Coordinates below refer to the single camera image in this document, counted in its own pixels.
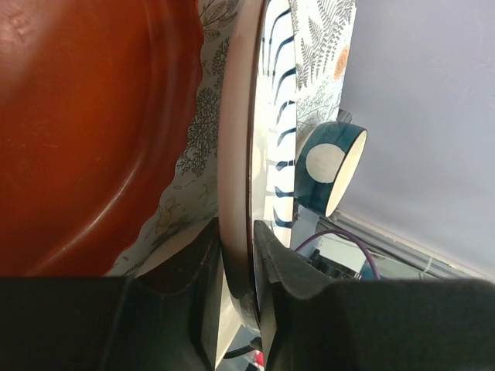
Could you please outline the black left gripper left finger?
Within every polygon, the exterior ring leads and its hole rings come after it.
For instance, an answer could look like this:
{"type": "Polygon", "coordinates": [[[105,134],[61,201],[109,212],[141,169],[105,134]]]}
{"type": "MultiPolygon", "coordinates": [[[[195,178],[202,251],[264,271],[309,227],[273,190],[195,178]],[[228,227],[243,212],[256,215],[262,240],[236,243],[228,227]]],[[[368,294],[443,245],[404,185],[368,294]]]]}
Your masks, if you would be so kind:
{"type": "Polygon", "coordinates": [[[137,277],[4,277],[3,370],[212,370],[223,283],[218,219],[137,277]]]}

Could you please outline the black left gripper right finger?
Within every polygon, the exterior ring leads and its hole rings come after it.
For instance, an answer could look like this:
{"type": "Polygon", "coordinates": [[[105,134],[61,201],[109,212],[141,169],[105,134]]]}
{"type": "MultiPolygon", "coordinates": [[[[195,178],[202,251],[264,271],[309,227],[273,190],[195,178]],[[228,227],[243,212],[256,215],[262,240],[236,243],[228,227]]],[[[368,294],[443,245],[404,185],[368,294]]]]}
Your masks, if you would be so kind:
{"type": "Polygon", "coordinates": [[[254,223],[268,370],[492,370],[494,286],[335,280],[254,223]]]}

